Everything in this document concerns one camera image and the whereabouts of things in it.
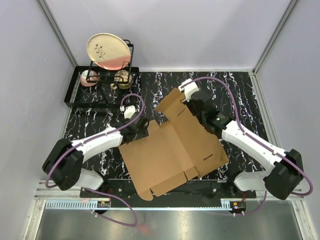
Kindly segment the brown cardboard box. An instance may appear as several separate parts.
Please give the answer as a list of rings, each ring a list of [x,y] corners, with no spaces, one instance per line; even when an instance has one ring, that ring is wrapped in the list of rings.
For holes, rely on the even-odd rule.
[[[167,121],[150,121],[148,136],[119,147],[139,197],[151,201],[193,178],[224,166],[229,159],[219,139],[207,132],[174,88],[155,109]]]

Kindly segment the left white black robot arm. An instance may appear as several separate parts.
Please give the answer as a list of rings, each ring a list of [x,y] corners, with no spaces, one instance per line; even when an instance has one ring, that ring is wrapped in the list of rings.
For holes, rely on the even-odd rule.
[[[148,118],[140,116],[108,125],[105,130],[83,139],[59,139],[42,165],[47,174],[45,187],[58,187],[62,191],[82,187],[103,198],[108,193],[105,180],[96,171],[84,168],[84,162],[108,149],[148,136],[148,126]]]

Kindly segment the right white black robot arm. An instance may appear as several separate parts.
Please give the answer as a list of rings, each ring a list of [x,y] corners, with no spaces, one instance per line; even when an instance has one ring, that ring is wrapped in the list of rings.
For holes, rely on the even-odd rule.
[[[184,104],[208,133],[235,145],[264,168],[235,173],[227,185],[230,197],[239,198],[246,191],[268,191],[277,199],[286,200],[293,193],[303,179],[302,156],[298,151],[286,151],[253,134],[233,117],[217,110],[203,91],[195,90],[184,96]]]

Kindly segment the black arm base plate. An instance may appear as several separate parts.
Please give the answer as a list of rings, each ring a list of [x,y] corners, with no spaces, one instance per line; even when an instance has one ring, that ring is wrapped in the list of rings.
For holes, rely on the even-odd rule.
[[[98,192],[118,196],[122,199],[137,197],[138,193],[131,180],[108,179],[97,190]],[[242,192],[228,180],[188,180],[186,183],[170,190],[166,195],[199,195],[215,199],[254,199],[255,191]]]

